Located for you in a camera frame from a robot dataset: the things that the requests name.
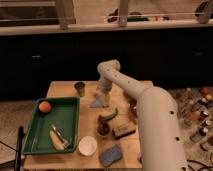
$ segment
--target small cup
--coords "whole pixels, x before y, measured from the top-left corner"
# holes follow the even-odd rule
[[[75,89],[77,90],[80,97],[84,97],[85,95],[85,83],[82,81],[79,81],[75,83],[74,85]]]

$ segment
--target white bowl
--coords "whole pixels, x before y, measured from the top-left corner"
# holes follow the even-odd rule
[[[97,141],[91,136],[85,136],[80,140],[78,149],[84,156],[91,156],[97,149]]]

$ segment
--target blue sponge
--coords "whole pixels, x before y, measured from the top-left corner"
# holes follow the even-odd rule
[[[104,167],[109,167],[113,162],[118,161],[121,158],[122,152],[118,145],[108,148],[99,156],[100,162]]]

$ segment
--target dark wall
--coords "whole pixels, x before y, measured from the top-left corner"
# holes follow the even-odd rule
[[[52,80],[97,80],[97,64],[164,88],[212,85],[212,28],[3,36],[0,99],[38,98]]]

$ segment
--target banana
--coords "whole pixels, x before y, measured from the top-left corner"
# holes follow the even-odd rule
[[[56,150],[64,150],[64,144],[60,141],[56,133],[50,130],[50,138]]]

